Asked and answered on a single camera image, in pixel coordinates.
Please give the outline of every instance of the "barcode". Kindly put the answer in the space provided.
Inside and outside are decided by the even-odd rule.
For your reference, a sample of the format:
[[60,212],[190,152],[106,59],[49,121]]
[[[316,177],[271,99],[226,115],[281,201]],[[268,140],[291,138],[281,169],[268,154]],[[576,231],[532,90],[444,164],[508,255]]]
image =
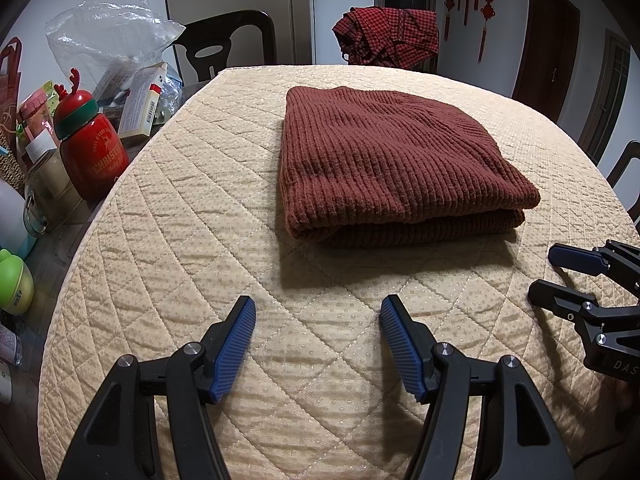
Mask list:
[[152,102],[149,107],[149,113],[146,115],[146,122],[150,123],[154,119],[154,112],[156,111],[156,103]]

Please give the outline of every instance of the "red bottle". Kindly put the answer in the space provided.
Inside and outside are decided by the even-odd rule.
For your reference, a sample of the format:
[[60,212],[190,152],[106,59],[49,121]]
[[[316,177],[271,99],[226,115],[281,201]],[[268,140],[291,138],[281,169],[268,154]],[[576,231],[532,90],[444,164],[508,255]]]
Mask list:
[[60,139],[60,157],[78,194],[92,202],[103,198],[127,169],[129,156],[109,120],[86,90],[78,90],[80,73],[71,69],[71,94],[54,88],[60,104],[53,125]]

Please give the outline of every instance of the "cable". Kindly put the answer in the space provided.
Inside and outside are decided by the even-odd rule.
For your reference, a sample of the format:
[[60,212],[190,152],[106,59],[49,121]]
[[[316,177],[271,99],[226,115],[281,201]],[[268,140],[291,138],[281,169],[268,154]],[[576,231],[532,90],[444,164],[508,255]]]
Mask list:
[[616,449],[617,447],[622,446],[624,443],[625,441],[621,440],[620,442],[611,444],[610,446],[603,447],[602,449],[586,454],[580,460],[578,460],[578,462],[574,464],[574,469],[578,469],[583,463],[587,462],[587,460],[594,458],[598,455],[601,455],[603,453],[606,453],[607,451],[611,451],[612,449]]

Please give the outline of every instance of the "pink lid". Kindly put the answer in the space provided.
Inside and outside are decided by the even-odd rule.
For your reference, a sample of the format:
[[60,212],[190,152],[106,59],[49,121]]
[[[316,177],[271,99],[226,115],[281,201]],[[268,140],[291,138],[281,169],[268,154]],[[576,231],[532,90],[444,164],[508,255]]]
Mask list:
[[33,94],[27,97],[20,107],[18,113],[23,121],[26,121],[33,113],[47,102],[47,94],[42,88],[38,88]]

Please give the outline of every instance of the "maroon ribbed sweater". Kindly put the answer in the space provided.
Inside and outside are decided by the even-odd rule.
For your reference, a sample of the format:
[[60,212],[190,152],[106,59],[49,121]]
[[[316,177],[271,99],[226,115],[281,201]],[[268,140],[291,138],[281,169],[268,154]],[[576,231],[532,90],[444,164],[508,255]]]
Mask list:
[[336,246],[504,232],[540,201],[476,120],[402,92],[290,89],[280,157],[287,231]]

